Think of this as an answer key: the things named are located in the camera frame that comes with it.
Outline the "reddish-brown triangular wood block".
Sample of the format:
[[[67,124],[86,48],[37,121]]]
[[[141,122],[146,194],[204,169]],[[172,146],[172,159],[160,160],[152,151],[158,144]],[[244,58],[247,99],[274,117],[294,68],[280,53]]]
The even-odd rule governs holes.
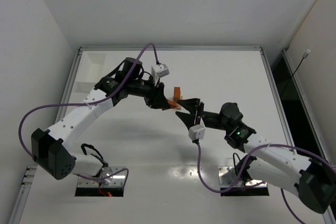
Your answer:
[[[173,110],[180,110],[181,106],[176,102],[176,101],[172,101],[167,99],[167,102],[169,104],[169,109],[173,109]]]

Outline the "reddish-brown arch wood block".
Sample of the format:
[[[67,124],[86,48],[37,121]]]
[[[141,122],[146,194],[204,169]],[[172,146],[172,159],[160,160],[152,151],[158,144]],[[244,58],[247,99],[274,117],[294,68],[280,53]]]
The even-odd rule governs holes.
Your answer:
[[[181,99],[181,88],[180,87],[174,87],[174,93],[173,93],[173,101],[177,101]]]

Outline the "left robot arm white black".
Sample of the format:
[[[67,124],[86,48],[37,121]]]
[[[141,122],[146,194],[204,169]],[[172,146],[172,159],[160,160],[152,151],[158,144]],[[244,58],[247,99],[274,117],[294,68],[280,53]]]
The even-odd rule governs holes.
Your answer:
[[[143,79],[142,62],[125,58],[114,70],[94,85],[83,101],[63,119],[46,130],[31,135],[33,160],[56,180],[70,174],[107,179],[109,165],[100,153],[76,154],[70,149],[81,134],[102,114],[114,108],[129,95],[143,97],[152,109],[170,108],[160,78],[169,74],[165,64],[152,66],[150,76]]]

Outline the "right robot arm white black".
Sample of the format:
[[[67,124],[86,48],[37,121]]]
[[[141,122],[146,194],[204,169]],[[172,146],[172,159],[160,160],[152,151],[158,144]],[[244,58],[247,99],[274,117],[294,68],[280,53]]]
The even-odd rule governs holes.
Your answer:
[[[294,146],[276,144],[262,137],[243,122],[237,103],[227,102],[218,113],[204,111],[204,103],[197,98],[178,100],[186,109],[176,112],[188,129],[189,138],[196,145],[207,128],[225,131],[224,139],[230,147],[245,156],[225,174],[224,194],[241,189],[245,183],[259,180],[286,190],[298,197],[310,210],[323,214],[335,198],[335,170],[320,156],[294,152]]]

